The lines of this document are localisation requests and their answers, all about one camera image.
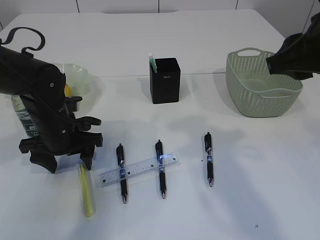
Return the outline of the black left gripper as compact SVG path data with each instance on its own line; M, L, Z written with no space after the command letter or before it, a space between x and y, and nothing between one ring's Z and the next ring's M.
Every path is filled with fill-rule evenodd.
M21 153L31 152L30 162L54 174L57 161L54 156L80 153L87 170L92 169L95 147L103 146L101 133L89 132L91 126L99 126L101 120L91 116L76 118L65 104L57 109L34 99L24 99L23 104L32 119L38 136L22 139Z

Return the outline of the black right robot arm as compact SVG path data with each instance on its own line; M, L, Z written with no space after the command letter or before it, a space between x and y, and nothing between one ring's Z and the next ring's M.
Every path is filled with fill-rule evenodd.
M306 80L320 73L320 14L311 17L306 32L287 37L277 53L266 59L271 75Z

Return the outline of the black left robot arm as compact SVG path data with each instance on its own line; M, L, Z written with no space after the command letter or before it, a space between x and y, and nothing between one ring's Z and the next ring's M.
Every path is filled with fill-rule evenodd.
M102 147L101 133L90 132L102 121L92 116L75 117L80 96L65 95L66 76L54 64L34 58L33 51L45 46L44 35L38 47L25 46L20 52L6 48L19 27L0 42L0 92L19 96L33 121L38 136L20 141L19 150L30 153L30 162L55 173L57 156L80 155L86 168L92 168L96 147Z

